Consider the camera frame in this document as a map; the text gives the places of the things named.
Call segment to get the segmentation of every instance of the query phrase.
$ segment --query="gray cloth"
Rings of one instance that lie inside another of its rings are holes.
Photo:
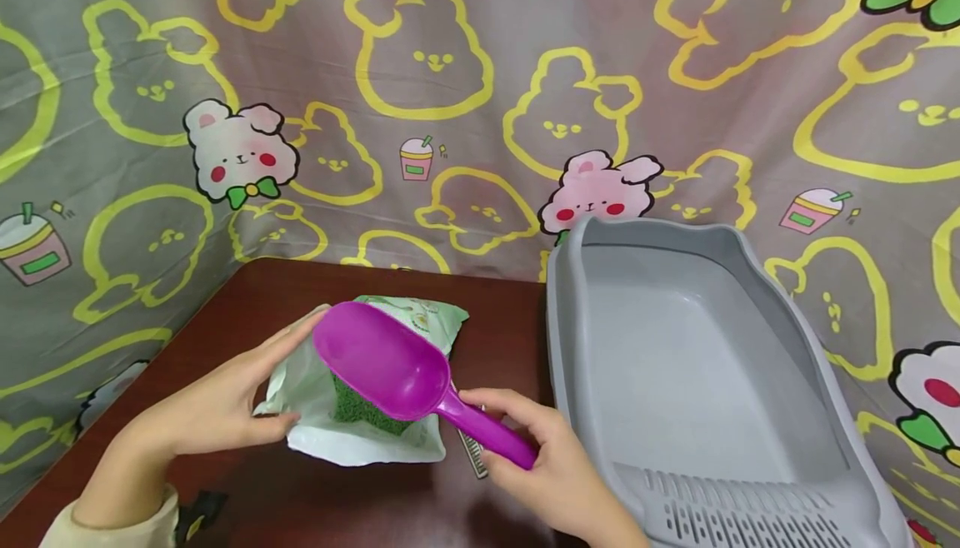
[[[597,202],[744,230],[960,546],[952,1],[0,0],[0,501],[241,263],[542,281]]]

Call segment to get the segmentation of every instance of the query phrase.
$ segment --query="litter box sieve tray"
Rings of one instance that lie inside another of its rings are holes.
[[[911,545],[816,336],[743,234],[589,218],[546,285],[557,408],[655,546]]]

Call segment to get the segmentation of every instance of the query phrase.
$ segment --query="slotted grate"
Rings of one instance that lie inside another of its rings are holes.
[[[644,471],[670,498],[662,523],[678,546],[853,548],[820,494],[792,484],[753,484]]]

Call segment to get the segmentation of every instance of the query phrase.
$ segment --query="litter scoop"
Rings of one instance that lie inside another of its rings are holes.
[[[313,330],[317,354],[335,376],[397,421],[437,413],[484,448],[530,471],[536,450],[484,411],[461,401],[450,364],[434,345],[376,307],[341,302]]]

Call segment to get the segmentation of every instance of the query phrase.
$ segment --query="beige sleeve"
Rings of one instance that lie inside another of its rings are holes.
[[[73,521],[70,503],[47,530],[40,548],[172,548],[177,528],[177,491],[167,486],[163,506],[143,523],[115,530],[82,527]]]

